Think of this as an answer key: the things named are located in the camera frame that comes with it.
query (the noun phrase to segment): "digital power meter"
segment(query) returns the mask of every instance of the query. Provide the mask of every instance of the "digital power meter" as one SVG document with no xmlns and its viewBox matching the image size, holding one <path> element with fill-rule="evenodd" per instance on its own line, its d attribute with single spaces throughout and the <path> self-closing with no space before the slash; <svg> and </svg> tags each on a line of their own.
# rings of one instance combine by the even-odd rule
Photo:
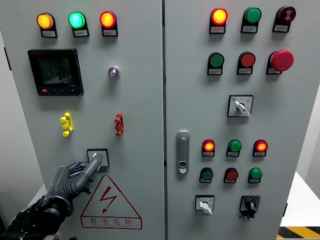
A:
<svg viewBox="0 0 320 240">
<path fill-rule="evenodd" d="M 39 96 L 84 93 L 76 49 L 31 49 L 28 56 Z"/>
</svg>

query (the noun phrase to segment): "yellow terminal connector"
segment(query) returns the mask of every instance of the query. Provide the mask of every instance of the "yellow terminal connector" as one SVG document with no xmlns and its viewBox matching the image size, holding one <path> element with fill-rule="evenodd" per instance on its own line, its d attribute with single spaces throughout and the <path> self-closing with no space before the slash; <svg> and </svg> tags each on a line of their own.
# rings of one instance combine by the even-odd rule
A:
<svg viewBox="0 0 320 240">
<path fill-rule="evenodd" d="M 70 133 L 73 131 L 73 125 L 71 121 L 71 114 L 69 112 L 66 112 L 61 118 L 60 122 L 62 123 L 62 129 L 65 130 L 62 135 L 64 137 L 68 137 Z"/>
</svg>

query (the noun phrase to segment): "green button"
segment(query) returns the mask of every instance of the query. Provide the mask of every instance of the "green button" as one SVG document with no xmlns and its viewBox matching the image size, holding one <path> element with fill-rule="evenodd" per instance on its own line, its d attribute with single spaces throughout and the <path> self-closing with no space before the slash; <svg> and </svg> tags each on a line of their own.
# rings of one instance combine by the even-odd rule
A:
<svg viewBox="0 0 320 240">
<path fill-rule="evenodd" d="M 261 11 L 259 8 L 251 7 L 246 10 L 245 19 L 251 23 L 255 24 L 261 19 Z"/>
<path fill-rule="evenodd" d="M 222 64 L 224 64 L 224 58 L 222 55 L 220 54 L 215 54 L 211 57 L 210 59 L 210 64 L 215 67 L 215 68 L 218 68 L 220 66 L 222 66 Z"/>
<path fill-rule="evenodd" d="M 249 175 L 253 179 L 259 179 L 259 178 L 262 177 L 262 171 L 261 171 L 260 168 L 255 167 L 255 168 L 250 170 Z"/>
<path fill-rule="evenodd" d="M 204 180 L 210 180 L 214 177 L 213 173 L 210 172 L 210 171 L 205 171 L 203 174 L 202 174 L 202 178 Z"/>
<path fill-rule="evenodd" d="M 236 153 L 236 152 L 240 151 L 240 149 L 241 149 L 241 142 L 239 140 L 232 140 L 229 142 L 228 148 L 232 152 Z"/>
</svg>

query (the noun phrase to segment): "white switch handle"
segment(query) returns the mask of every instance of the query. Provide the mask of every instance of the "white switch handle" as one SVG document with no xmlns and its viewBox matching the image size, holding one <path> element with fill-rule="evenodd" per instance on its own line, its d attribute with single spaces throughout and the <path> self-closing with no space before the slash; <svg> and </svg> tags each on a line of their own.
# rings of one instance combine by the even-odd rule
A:
<svg viewBox="0 0 320 240">
<path fill-rule="evenodd" d="M 211 210 L 211 208 L 208 206 L 208 203 L 201 201 L 201 202 L 200 202 L 200 207 L 201 207 L 201 209 L 202 209 L 206 214 L 212 215 L 212 210 Z"/>
<path fill-rule="evenodd" d="M 248 112 L 248 110 L 245 108 L 245 106 L 238 101 L 234 101 L 236 108 L 239 109 L 240 112 L 245 114 L 247 117 L 251 117 L 251 114 Z"/>
</svg>

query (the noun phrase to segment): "red outlined triangle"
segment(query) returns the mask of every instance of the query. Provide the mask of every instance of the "red outlined triangle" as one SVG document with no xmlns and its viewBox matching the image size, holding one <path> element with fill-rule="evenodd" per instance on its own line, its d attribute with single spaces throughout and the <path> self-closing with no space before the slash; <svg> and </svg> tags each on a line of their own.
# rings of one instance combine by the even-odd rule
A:
<svg viewBox="0 0 320 240">
<path fill-rule="evenodd" d="M 141 216 L 108 175 L 102 176 L 80 219 L 83 228 L 142 230 Z"/>
</svg>

